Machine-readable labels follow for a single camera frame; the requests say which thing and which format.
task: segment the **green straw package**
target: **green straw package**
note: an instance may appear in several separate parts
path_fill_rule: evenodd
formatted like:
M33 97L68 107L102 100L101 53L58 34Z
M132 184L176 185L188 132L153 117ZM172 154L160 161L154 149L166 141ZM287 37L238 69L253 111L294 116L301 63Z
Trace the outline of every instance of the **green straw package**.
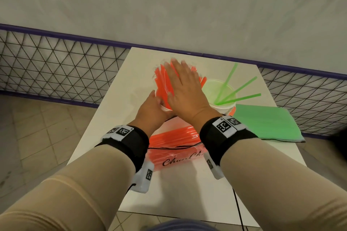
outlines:
M233 117L261 139L305 141L287 109L237 104Z

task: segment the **wrist strap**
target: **wrist strap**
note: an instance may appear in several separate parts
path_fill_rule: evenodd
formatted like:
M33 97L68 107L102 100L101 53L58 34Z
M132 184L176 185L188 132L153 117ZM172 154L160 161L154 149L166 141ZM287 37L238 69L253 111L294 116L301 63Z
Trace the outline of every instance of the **wrist strap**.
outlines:
M134 163L138 172L145 160L148 146L150 144L148 136L140 128L135 126L121 125L111 129L101 138L102 144L108 144L124 154Z
M200 131L200 139L217 165L220 165L223 155L234 143L251 138L257 136L229 115L210 119Z

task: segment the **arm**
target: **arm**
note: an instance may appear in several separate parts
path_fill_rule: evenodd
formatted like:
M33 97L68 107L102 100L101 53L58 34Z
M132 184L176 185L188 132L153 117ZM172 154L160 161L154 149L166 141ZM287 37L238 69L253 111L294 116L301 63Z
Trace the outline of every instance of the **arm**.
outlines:
M183 61L172 63L179 77L165 64L175 93L168 97L170 106L194 126L215 164L264 230L347 230L347 192L340 187L247 130L227 138L223 148L216 148L218 143L211 137L207 142L211 120L222 115L209 106L198 75Z
M152 91L128 125L140 128L148 141L171 115ZM107 230L138 166L116 147L96 146L0 215L0 230Z

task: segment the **beige sleeve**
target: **beige sleeve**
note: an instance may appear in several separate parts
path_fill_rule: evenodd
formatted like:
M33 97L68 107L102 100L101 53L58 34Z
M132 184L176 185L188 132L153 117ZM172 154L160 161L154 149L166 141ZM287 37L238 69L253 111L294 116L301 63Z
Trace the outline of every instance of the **beige sleeve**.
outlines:
M347 192L268 143L240 140L220 165L263 230L347 230Z
M128 156L97 146L0 215L0 230L107 230L134 174Z

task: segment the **gray wall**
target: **gray wall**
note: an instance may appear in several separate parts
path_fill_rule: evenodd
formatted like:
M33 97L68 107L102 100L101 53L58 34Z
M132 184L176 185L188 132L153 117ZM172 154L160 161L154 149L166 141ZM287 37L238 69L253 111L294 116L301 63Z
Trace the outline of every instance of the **gray wall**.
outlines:
M347 74L347 0L0 0L0 22Z

